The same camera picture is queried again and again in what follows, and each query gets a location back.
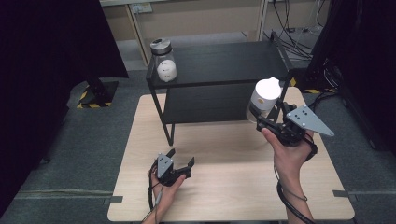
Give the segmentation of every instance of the black stand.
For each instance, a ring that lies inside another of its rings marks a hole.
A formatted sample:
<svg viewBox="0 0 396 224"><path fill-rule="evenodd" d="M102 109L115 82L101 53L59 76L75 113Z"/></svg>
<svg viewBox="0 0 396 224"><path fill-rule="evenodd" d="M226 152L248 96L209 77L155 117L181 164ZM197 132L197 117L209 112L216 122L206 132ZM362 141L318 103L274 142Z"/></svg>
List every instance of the black stand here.
<svg viewBox="0 0 396 224"><path fill-rule="evenodd" d="M118 85L118 81L102 82L99 78L95 81L90 81L89 86L84 91L83 97L79 100L78 107L93 108L110 106Z"/></svg>
<svg viewBox="0 0 396 224"><path fill-rule="evenodd" d="M146 76L169 146L178 123L247 119L249 99L261 79L284 82L283 100L294 71L276 33L271 41L174 49L174 56L177 78L161 81L153 58ZM164 109L157 98L159 89L167 89ZM274 120L278 113L272 113Z"/></svg>

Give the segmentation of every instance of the yellow black tape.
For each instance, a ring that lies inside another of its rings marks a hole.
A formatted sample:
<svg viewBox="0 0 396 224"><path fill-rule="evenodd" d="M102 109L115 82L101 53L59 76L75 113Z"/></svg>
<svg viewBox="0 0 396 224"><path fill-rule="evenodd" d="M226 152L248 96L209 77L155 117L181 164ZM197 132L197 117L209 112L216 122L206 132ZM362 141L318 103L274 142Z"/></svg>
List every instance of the yellow black tape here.
<svg viewBox="0 0 396 224"><path fill-rule="evenodd" d="M88 93L89 87L87 87L85 89L85 91L81 94L81 97L79 98L79 103L77 105L78 109L82 109L82 108L101 108L101 107L109 107L111 106L111 102L108 103L104 103L104 104L82 104L81 101L85 99L85 97L87 97L87 93Z"/></svg>
<svg viewBox="0 0 396 224"><path fill-rule="evenodd" d="M296 81L295 78L292 78L292 79L291 79L290 85L291 85L292 87L297 87L297 88L299 88L299 86L298 86L297 81ZM301 91L302 93L336 92L335 89L325 89L325 90L321 90L321 91L315 90L315 89L309 89L309 90L300 90L300 91Z"/></svg>

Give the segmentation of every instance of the black curtain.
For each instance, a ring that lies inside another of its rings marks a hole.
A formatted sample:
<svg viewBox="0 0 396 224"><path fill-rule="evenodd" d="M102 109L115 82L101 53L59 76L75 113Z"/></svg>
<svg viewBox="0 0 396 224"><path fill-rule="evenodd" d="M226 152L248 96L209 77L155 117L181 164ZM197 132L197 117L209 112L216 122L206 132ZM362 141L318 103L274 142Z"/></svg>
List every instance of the black curtain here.
<svg viewBox="0 0 396 224"><path fill-rule="evenodd" d="M99 1L1 1L0 216L49 149L71 89L99 77L127 77Z"/></svg>

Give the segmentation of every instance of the gray floor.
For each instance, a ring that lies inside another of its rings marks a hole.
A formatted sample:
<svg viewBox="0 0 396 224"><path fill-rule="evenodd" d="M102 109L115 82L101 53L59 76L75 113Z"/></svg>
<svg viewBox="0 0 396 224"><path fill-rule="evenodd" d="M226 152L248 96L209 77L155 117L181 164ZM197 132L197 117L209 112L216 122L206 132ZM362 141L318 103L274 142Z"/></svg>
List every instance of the gray floor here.
<svg viewBox="0 0 396 224"><path fill-rule="evenodd" d="M188 36L174 45L190 42L245 41L243 34ZM71 92L70 110L51 148L50 163L34 170L0 223L111 223L108 199L114 189L138 99L148 94L146 67L134 41L119 42L130 78L120 83L108 108L77 109L86 87ZM304 66L304 61L294 61ZM114 80L103 78L103 81ZM308 103L315 94L304 94ZM323 141L337 173L350 195L357 223L395 223L396 157L374 151L356 120L339 97L323 101L317 114L336 133ZM354 223L320 221L319 223Z"/></svg>

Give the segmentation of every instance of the hand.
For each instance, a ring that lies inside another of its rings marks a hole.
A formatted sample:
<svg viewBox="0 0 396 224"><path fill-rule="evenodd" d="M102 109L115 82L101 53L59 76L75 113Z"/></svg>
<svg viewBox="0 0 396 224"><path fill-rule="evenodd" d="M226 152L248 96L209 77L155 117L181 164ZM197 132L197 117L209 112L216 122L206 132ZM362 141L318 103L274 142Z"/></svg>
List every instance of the hand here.
<svg viewBox="0 0 396 224"><path fill-rule="evenodd" d="M311 152L311 146L301 141L297 147L285 147L268 129L262 129L262 134L274 149L274 166L279 174L284 196L300 213L314 220L306 200L303 199L304 192L300 184L300 169ZM311 137L314 135L312 131L307 131L306 134ZM289 209L287 214L289 223L304 223Z"/></svg>
<svg viewBox="0 0 396 224"><path fill-rule="evenodd" d="M268 129L262 129L262 134L274 149L274 165L279 173L279 178L285 181L299 180L300 169L311 152L311 146L305 141L301 141L297 147L285 147ZM312 131L306 131L306 134L311 137L314 135Z"/></svg>
<svg viewBox="0 0 396 224"><path fill-rule="evenodd" d="M148 176L151 177L152 186L155 186L153 188L155 199L157 200L157 197L160 194L160 191L162 191L163 193L162 193L162 197L160 199L160 202L157 205L157 208L156 208L157 211L153 212L145 220L145 223L153 223L155 219L159 221L159 220L161 220L163 218L165 213L172 206L172 203L175 200L175 195L177 193L178 188L181 186L181 184L183 183L184 179L186 179L185 175L181 175L171 187L166 187L166 186L163 186L160 183L160 181L158 180L158 178L155 175L155 173L156 173L156 168L154 168L152 170L151 174L148 171Z"/></svg>

